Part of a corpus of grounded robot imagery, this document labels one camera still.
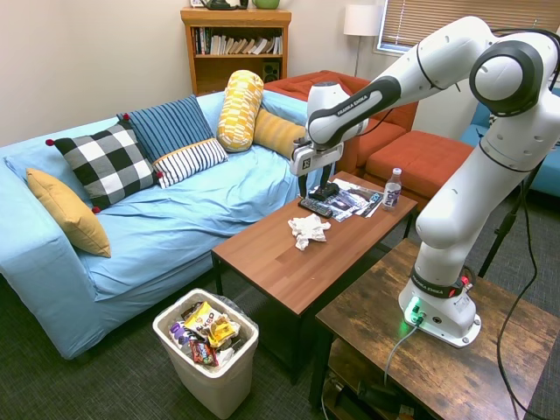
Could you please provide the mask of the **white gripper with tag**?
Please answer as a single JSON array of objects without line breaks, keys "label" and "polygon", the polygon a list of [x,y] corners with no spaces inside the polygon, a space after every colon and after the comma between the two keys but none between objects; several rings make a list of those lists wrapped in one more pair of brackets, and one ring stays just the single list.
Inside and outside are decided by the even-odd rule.
[{"label": "white gripper with tag", "polygon": [[307,196],[307,173],[322,168],[319,187],[327,186],[332,174],[333,165],[343,154],[343,143],[339,143],[333,148],[318,150],[316,144],[305,138],[299,138],[293,142],[293,149],[290,155],[290,172],[298,176],[299,196],[305,199]]}]

